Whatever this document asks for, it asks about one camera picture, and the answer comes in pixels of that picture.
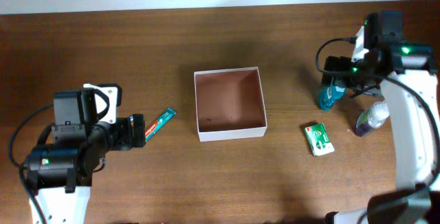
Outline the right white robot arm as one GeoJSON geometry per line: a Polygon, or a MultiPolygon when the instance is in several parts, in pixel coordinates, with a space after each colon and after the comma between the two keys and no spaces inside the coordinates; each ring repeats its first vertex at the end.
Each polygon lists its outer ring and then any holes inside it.
{"type": "Polygon", "coordinates": [[[355,58],[328,56],[324,86],[383,97],[396,155],[396,189],[361,210],[331,212],[326,223],[436,223],[439,220],[437,76],[427,45],[379,43],[355,58]]]}

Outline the clear purple liquid bottle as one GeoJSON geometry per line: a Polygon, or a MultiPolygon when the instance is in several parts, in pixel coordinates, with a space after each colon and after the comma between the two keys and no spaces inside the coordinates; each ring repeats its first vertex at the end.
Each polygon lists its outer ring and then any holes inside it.
{"type": "Polygon", "coordinates": [[[355,135],[364,137],[381,127],[390,116],[385,101],[375,102],[363,111],[355,124],[355,135]]]}

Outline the green white soap box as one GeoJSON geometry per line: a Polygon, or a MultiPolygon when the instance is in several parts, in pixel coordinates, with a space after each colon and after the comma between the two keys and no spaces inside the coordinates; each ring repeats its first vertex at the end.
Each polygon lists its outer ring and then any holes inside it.
{"type": "Polygon", "coordinates": [[[307,126],[304,128],[304,132],[314,157],[320,157],[335,151],[323,123],[307,126]]]}

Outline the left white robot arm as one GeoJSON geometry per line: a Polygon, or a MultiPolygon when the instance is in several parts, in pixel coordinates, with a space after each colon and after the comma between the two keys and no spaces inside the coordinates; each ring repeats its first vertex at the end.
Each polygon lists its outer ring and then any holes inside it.
{"type": "Polygon", "coordinates": [[[54,142],[40,139],[26,157],[21,174],[30,195],[33,223],[84,223],[92,177],[106,166],[109,151],[145,145],[142,114],[113,124],[52,125],[54,142]]]}

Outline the teal mouthwash bottle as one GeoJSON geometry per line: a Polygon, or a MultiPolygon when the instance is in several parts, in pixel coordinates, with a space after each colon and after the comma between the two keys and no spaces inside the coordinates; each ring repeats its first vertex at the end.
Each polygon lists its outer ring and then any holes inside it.
{"type": "Polygon", "coordinates": [[[346,93],[346,88],[331,85],[323,87],[318,98],[318,106],[320,109],[328,111],[333,105],[342,98],[346,93]]]}

